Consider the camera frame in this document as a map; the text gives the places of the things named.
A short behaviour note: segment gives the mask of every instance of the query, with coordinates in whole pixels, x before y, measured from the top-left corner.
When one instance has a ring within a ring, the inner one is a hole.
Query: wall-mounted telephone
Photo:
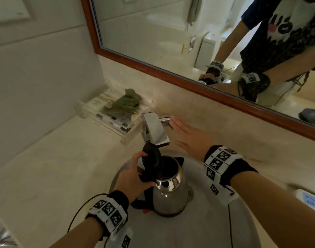
[[[191,5],[191,8],[189,10],[188,19],[187,19],[187,22],[189,23],[190,26],[193,26],[194,23],[196,22],[196,20],[199,16],[201,5],[202,5],[202,0],[193,0],[192,1],[192,5]]]

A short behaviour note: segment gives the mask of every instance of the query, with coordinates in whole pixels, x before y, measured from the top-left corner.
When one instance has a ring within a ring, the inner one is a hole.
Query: wooden mirror frame
[[[286,130],[289,130],[291,132],[294,132],[296,134],[299,134],[301,136],[307,137],[315,141],[314,125],[305,123],[296,118],[286,116],[280,112],[267,109],[265,107],[248,102],[238,97],[234,97],[223,91],[207,87],[186,77],[130,58],[128,56],[122,55],[110,49],[101,48],[99,43],[99,35],[97,34],[96,31],[95,21],[91,10],[90,0],[81,0],[81,2],[87,22],[87,27],[89,29],[89,34],[92,40],[93,49],[96,54],[109,58],[113,61],[119,62],[123,65],[129,66],[133,69],[139,70],[153,77],[159,78],[165,82],[174,84],[188,91],[192,91],[196,94],[199,94],[216,102],[224,104],[228,107],[240,110],[249,115],[260,118],[271,124],[277,125]]]

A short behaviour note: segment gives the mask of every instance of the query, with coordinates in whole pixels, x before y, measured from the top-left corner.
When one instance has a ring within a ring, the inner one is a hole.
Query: shirt sleeve
[[[282,0],[254,0],[241,16],[242,22],[249,30],[269,18]]]

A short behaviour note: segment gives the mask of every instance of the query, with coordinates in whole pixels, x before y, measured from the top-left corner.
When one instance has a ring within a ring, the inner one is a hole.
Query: white sink
[[[189,186],[194,191],[193,201],[185,210],[173,218],[160,217],[154,212],[144,214],[129,206],[127,225],[133,230],[131,247],[246,247],[260,248],[260,240],[252,217],[241,199],[230,206],[223,206],[214,196],[205,179],[204,166],[176,151],[162,150],[162,155],[184,157],[183,169]],[[111,183],[112,189],[118,174],[126,169],[125,163]],[[141,159],[138,165],[143,167]]]

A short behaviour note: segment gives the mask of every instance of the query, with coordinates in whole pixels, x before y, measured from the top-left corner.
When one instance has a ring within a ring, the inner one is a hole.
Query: electric kettle
[[[145,190],[145,200],[136,199],[131,203],[135,209],[149,209],[162,217],[174,217],[180,214],[187,203],[193,199],[193,191],[188,186],[182,170],[184,158],[162,156],[158,147],[147,142],[142,157],[145,170],[139,175],[143,182],[156,182]]]

